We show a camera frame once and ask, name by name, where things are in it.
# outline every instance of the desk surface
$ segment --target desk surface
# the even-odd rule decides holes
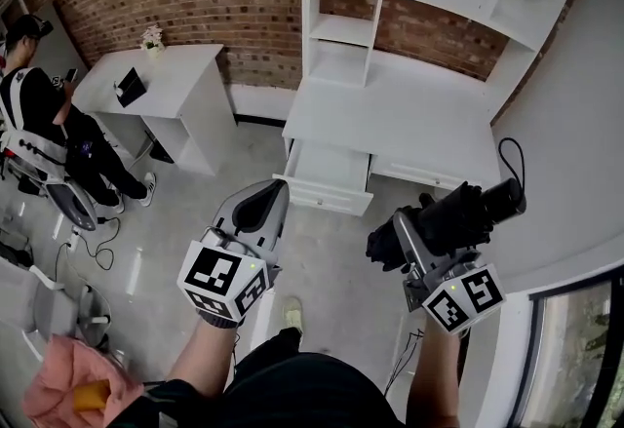
[[[168,47],[156,59],[141,49],[103,56],[76,88],[73,102],[83,112],[176,118],[182,104],[222,45]],[[113,89],[134,67],[147,93],[123,107]]]
[[[494,185],[500,170],[481,82],[375,52],[365,88],[304,80],[284,136],[395,158]]]

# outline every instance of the man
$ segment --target man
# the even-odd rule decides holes
[[[12,120],[11,83],[15,76],[24,76],[21,70],[30,65],[39,40],[49,32],[41,25],[38,18],[26,15],[19,18],[7,33],[6,66],[0,95]],[[125,194],[143,206],[149,206],[156,188],[156,176],[148,173],[141,183],[130,175],[104,138],[96,120],[81,113],[71,103],[73,94],[74,87],[70,83],[63,82],[62,88],[57,89],[42,69],[28,71],[19,92],[23,129],[66,146],[65,170],[101,205],[112,207],[115,213],[121,214],[125,209],[122,197]],[[116,190],[106,187],[100,174]]]
[[[227,389],[236,329],[201,313],[168,381],[123,411],[111,428],[404,426],[359,371],[321,354],[299,353],[301,304],[289,298],[286,328],[236,368]],[[459,339],[428,320],[409,391],[407,426],[456,428]]]

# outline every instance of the white desk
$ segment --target white desk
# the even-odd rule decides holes
[[[168,47],[156,59],[139,49],[106,54],[76,89],[74,103],[96,116],[130,154],[136,155],[144,142],[142,120],[180,168],[216,175],[236,129],[216,66],[221,48]],[[113,82],[119,83],[132,67],[147,93],[123,107]]]
[[[377,51],[364,88],[304,79],[283,135],[276,176],[294,203],[325,210],[363,214],[371,173],[449,190],[500,181],[483,83]]]

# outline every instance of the yellow object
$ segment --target yellow object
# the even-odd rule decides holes
[[[109,396],[110,384],[108,379],[77,386],[74,388],[74,410],[81,412],[83,410],[104,409]]]

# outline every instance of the man in black shirt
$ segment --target man in black shirt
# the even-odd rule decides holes
[[[322,354],[300,353],[301,304],[289,298],[285,326],[236,367],[225,389],[235,325],[201,313],[168,381],[143,394],[110,428],[404,426],[361,372]],[[428,318],[409,390],[407,426],[456,428],[459,339]]]
[[[64,82],[57,89],[46,73],[33,68],[25,71],[35,55],[39,40],[47,34],[42,22],[22,16],[11,26],[6,39],[6,66],[0,95],[15,124],[11,102],[11,83],[25,76],[19,91],[23,129],[67,147],[65,170],[98,203],[124,211],[122,194],[149,206],[156,188],[156,176],[148,173],[145,182],[136,180],[125,168],[117,153],[104,138],[98,123],[80,112],[72,103],[74,88]],[[100,175],[115,187],[109,189]]]

